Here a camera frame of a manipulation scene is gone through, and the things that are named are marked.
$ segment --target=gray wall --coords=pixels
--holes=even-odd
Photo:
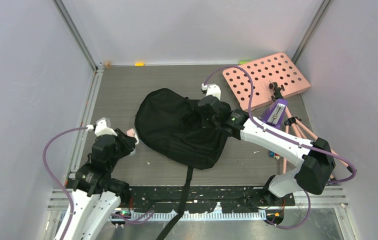
[[[292,56],[321,0],[66,0],[92,55],[114,65]]]
[[[378,1],[334,1],[297,65],[313,129],[358,169],[343,188],[359,233],[378,239]]]
[[[42,151],[78,126],[92,75],[52,1],[0,1],[0,240],[41,238],[54,187]],[[73,140],[48,153],[62,179]]]

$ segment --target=gray floor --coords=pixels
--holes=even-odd
[[[152,91],[169,88],[190,99],[201,99],[201,83],[220,65],[175,65],[175,66],[115,66],[106,69],[92,123],[107,117],[113,128],[127,131],[134,128],[136,112],[143,99]],[[237,108],[238,102],[232,94],[221,72],[210,80],[221,88],[221,100]],[[303,119],[308,126],[307,113],[299,95],[290,97],[288,106],[292,115]],[[259,117],[264,108],[254,111]],[[86,140],[83,164],[95,140],[89,134]],[[183,185],[186,166],[172,161],[151,150],[143,143],[137,145],[137,153],[121,159],[112,176],[126,181],[131,186]],[[193,172],[191,185],[263,185],[267,179],[281,172],[281,162],[268,156],[268,150],[258,145],[229,138],[221,158],[211,169]]]
[[[282,226],[294,226],[304,218],[306,210],[285,209]],[[115,228],[107,223],[96,240],[154,240],[167,222],[150,221],[142,225]],[[305,224],[296,229],[274,228],[260,220],[179,221],[166,240],[341,240],[344,239],[334,209],[312,209]]]

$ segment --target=pink board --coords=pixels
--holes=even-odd
[[[270,83],[276,82],[278,86],[284,87],[284,91],[281,91],[284,98],[302,93],[311,87],[295,64],[283,52],[239,65],[239,67],[245,69],[253,80],[253,110],[273,102],[273,92],[269,89]],[[248,77],[234,67],[224,70],[223,76],[239,101],[240,107],[247,111],[251,93]]]

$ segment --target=wire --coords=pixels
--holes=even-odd
[[[249,115],[249,119],[257,126],[259,127],[260,129],[264,130],[264,127],[258,123],[257,121],[254,120],[254,117],[253,117],[253,113],[252,113],[252,110],[251,110],[251,106],[252,106],[252,102],[253,102],[253,98],[254,98],[254,82],[253,82],[253,79],[251,78],[251,75],[245,70],[243,69],[242,67],[238,66],[238,65],[228,65],[228,66],[224,66],[224,67],[220,67],[219,69],[215,70],[213,73],[211,73],[205,80],[204,82],[204,85],[207,85],[208,81],[211,79],[211,77],[217,73],[218,71],[220,70],[223,70],[223,69],[228,69],[228,68],[236,68],[236,69],[239,69],[241,70],[243,73],[246,74],[246,76],[248,77],[249,79],[249,83],[250,83],[250,86],[251,86],[251,92],[250,92],[250,97],[249,97],[249,102],[248,102],[248,115]],[[357,175],[357,169],[356,167],[350,162],[348,161],[348,159],[340,156],[340,155],[336,155],[332,152],[329,152],[329,151],[325,151],[325,150],[322,150],[322,149],[319,149],[319,148],[316,148],[316,147],[313,147],[313,146],[308,146],[308,145],[305,145],[305,144],[301,144],[300,142],[297,142],[295,140],[292,140],[286,136],[283,136],[283,135],[280,135],[279,133],[277,132],[274,132],[274,131],[271,131],[269,129],[266,129],[265,130],[266,132],[280,138],[280,139],[283,139],[289,143],[292,143],[294,145],[297,145],[297,146],[300,146],[300,147],[303,147],[303,148],[306,148],[306,149],[310,149],[310,150],[313,150],[313,151],[316,151],[316,152],[319,152],[319,153],[322,153],[322,154],[326,154],[328,156],[331,156],[333,158],[336,158],[336,159],[339,159],[343,162],[345,162],[346,164],[348,164],[351,168],[352,168],[352,173],[351,173],[351,176],[347,177],[347,178],[343,178],[343,179],[339,179],[339,180],[330,180],[328,181],[327,183],[328,184],[337,184],[337,183],[343,183],[343,182],[347,182],[351,179],[353,179],[356,175]]]
[[[307,191],[304,191],[305,195],[307,195],[307,200],[308,200],[308,210],[307,210],[307,214],[305,215],[304,217],[304,220],[302,220],[300,223],[298,223],[297,225],[295,226],[281,226],[281,225],[276,225],[275,227],[276,228],[279,228],[279,229],[286,229],[286,230],[290,230],[290,229],[296,229],[300,226],[302,226],[304,223],[306,223],[307,219],[310,217],[310,213],[311,213],[311,200],[310,200],[310,195],[308,194]],[[273,220],[269,221],[269,220],[265,220],[268,224],[270,225],[275,225],[273,223],[273,221],[275,220],[275,218],[273,217]]]
[[[139,221],[142,218],[146,217],[148,214],[150,214],[150,215],[146,219]],[[124,216],[122,216],[120,214],[116,214],[116,213],[111,214],[111,216],[118,217],[118,218],[124,220],[124,222],[126,222],[127,224],[138,225],[138,224],[144,224],[147,221],[149,221],[149,219],[151,219],[154,216],[154,210],[149,210],[149,211],[145,212],[142,216],[136,218],[135,220],[129,220],[129,219],[125,218]]]
[[[256,205],[254,205],[254,203],[251,202],[251,197],[248,197],[248,198],[247,198],[247,202],[248,202],[249,204],[251,204],[253,207],[255,207],[255,208],[259,209],[259,210],[267,210],[267,209],[269,209],[269,208],[272,206],[272,205],[270,204],[270,205],[268,205],[266,208],[258,207],[258,206],[256,206]]]
[[[67,196],[68,201],[70,202],[70,214],[69,214],[69,217],[68,217],[68,221],[65,224],[64,231],[62,232],[61,237],[59,238],[59,240],[63,240],[64,239],[64,237],[66,236],[67,230],[70,227],[71,220],[73,219],[74,203],[73,203],[73,198],[71,197],[71,195],[69,194],[69,192],[66,190],[66,188],[63,186],[63,184],[58,180],[58,178],[54,175],[54,173],[49,168],[48,163],[46,161],[46,152],[48,150],[49,145],[51,145],[51,143],[55,139],[61,137],[64,134],[71,133],[71,132],[74,132],[74,131],[79,131],[79,130],[85,130],[85,129],[86,129],[86,127],[77,127],[77,128],[69,129],[67,131],[63,131],[63,132],[57,134],[56,136],[54,136],[51,140],[49,140],[47,142],[46,146],[44,146],[44,149],[43,149],[42,160],[43,160],[43,165],[44,165],[44,168],[46,169],[46,172],[49,174],[49,176],[52,178],[52,180],[61,188],[61,190]]]

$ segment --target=black fabric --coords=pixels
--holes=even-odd
[[[212,168],[227,137],[213,127],[202,128],[198,102],[167,88],[151,92],[134,121],[140,140],[181,164],[200,170]]]
[[[181,198],[180,198],[180,204],[178,206],[177,215],[171,219],[167,225],[164,227],[164,229],[161,231],[161,233],[158,235],[156,240],[164,240],[169,232],[173,229],[173,227],[176,225],[176,223],[179,221],[179,219],[183,216],[186,209],[186,201],[188,200],[189,195],[189,188],[191,187],[191,181],[192,181],[192,173],[194,172],[194,168],[191,166],[187,167],[187,173],[186,173],[186,183],[183,186],[183,190],[181,191]]]

